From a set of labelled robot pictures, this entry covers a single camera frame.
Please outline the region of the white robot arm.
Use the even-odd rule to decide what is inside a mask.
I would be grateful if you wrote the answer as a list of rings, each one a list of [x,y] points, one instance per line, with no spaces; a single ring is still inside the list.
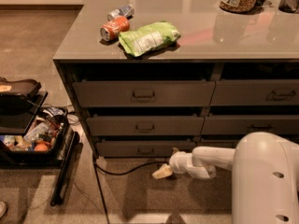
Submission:
[[[232,173],[232,224],[299,224],[299,145],[272,133],[245,135],[235,148],[177,151],[152,176],[208,180]]]

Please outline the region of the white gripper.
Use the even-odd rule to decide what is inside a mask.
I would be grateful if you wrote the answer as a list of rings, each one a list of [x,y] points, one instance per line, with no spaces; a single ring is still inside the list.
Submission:
[[[194,168],[192,163],[192,153],[179,151],[177,147],[172,147],[172,156],[168,164],[163,164],[152,176],[155,179],[167,178],[171,174],[190,174]]]

